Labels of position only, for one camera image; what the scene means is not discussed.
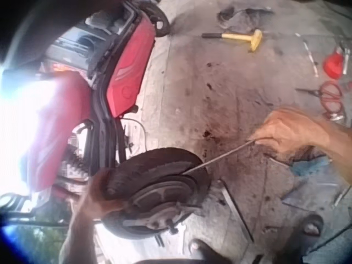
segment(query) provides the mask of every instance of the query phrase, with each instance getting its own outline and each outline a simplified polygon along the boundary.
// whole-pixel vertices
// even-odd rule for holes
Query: yellow hammer handle
[[[226,33],[223,33],[223,34],[221,34],[221,37],[223,39],[231,39],[231,40],[247,40],[247,41],[251,41],[252,40],[252,36],[238,35],[238,34],[226,34]]]

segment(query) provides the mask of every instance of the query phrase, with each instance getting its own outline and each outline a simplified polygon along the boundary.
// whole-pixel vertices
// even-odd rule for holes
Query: motorcycle tire
[[[147,151],[128,159],[116,169],[113,169],[109,179],[104,184],[103,193],[108,200],[129,200],[138,191],[151,184],[170,182],[177,177],[183,179],[184,183],[192,182],[193,187],[196,186],[193,189],[191,202],[189,200],[188,204],[201,206],[211,182],[207,170],[203,168],[195,170],[189,175],[181,175],[182,172],[201,163],[202,161],[195,154],[180,148],[169,147]],[[123,225],[123,219],[126,218],[127,212],[128,209],[111,212],[103,217],[102,222],[114,235],[126,239],[154,237],[166,230],[149,229],[144,226],[126,227]],[[189,215],[183,216],[175,223],[175,226]]]
[[[147,14],[151,23],[153,23],[156,37],[163,37],[170,34],[170,22],[163,10],[161,10],[157,5],[149,2],[140,2],[138,5],[139,8]],[[157,22],[163,23],[163,26],[160,29],[158,28]]]

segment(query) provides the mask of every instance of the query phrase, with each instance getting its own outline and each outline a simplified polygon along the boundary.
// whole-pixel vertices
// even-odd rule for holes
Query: hand
[[[293,107],[281,107],[270,113],[248,139],[286,153],[307,145],[321,146],[329,136],[317,118]]]
[[[96,219],[102,218],[106,214],[113,211],[121,211],[127,202],[121,200],[105,200],[101,185],[109,176],[109,170],[99,171],[92,177],[92,181],[88,184],[86,191],[82,194],[78,203],[78,212],[85,216]]]

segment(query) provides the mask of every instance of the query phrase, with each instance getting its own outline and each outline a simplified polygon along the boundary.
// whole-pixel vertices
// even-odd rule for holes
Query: red fairing
[[[143,16],[127,43],[109,83],[107,100],[114,117],[125,113],[136,104],[154,38],[155,28],[149,19]]]
[[[56,91],[39,112],[36,137],[28,153],[31,191],[53,185],[72,130],[90,116],[90,88],[79,73],[66,71],[51,81],[55,81]]]

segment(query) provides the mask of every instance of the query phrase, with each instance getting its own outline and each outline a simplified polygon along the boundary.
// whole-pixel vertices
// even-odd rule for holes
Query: foot
[[[276,256],[276,263],[301,263],[301,259],[318,241],[323,231],[323,218],[312,214],[293,231],[283,250]]]
[[[189,251],[193,259],[205,260],[209,263],[231,264],[231,261],[200,239],[193,239],[189,243]]]

